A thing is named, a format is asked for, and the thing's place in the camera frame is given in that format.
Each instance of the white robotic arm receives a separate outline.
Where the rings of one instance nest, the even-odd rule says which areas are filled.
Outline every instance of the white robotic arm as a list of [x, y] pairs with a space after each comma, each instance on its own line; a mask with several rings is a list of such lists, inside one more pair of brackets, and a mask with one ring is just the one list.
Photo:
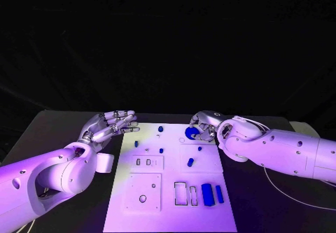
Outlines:
[[239, 116], [225, 120], [222, 114], [200, 111], [190, 120], [203, 132], [191, 138], [210, 141], [230, 159], [248, 159], [259, 166], [288, 175], [336, 183], [336, 142], [301, 133], [269, 130], [261, 123]]
[[[137, 132], [134, 111], [96, 114], [63, 149], [0, 167], [0, 232], [10, 233], [80, 193], [95, 172], [111, 172], [112, 155], [98, 153], [111, 136]], [[36, 187], [44, 188], [37, 195]]]

